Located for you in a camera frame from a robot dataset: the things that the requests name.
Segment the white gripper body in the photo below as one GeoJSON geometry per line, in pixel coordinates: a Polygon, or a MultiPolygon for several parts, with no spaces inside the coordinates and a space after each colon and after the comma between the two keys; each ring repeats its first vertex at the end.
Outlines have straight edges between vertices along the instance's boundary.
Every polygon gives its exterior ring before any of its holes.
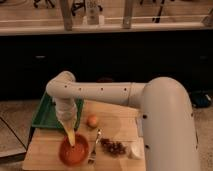
{"type": "Polygon", "coordinates": [[[73,99],[56,99],[56,117],[62,124],[75,127],[77,121],[77,106],[73,99]]]}

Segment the dark red object behind arm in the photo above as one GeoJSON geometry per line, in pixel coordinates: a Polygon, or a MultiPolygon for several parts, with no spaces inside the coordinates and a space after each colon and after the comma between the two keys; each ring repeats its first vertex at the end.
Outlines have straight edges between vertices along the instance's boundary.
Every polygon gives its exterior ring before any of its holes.
{"type": "Polygon", "coordinates": [[[97,82],[98,83],[111,83],[111,82],[114,82],[114,80],[112,78],[102,77],[102,78],[98,79],[97,82]]]}

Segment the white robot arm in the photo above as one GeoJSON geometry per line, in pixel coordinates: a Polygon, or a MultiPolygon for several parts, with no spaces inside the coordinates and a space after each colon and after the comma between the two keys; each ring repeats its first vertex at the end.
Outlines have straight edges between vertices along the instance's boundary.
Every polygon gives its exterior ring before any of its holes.
{"type": "Polygon", "coordinates": [[[63,71],[46,85],[59,115],[75,98],[118,104],[142,111],[146,171],[200,171],[198,138],[189,95],[170,77],[147,83],[78,83],[63,71]]]}

